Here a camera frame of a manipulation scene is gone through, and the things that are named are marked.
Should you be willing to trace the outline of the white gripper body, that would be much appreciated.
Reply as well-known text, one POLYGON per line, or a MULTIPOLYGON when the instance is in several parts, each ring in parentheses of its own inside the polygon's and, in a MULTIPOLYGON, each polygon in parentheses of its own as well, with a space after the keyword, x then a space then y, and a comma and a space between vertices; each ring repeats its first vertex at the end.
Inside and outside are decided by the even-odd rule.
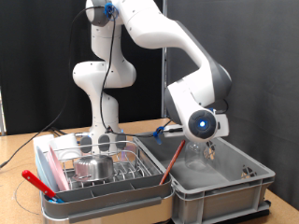
POLYGON ((192 115, 186 124, 167 125, 165 137, 185 136, 188 140, 211 140, 229 134, 228 119, 224 114, 192 115))

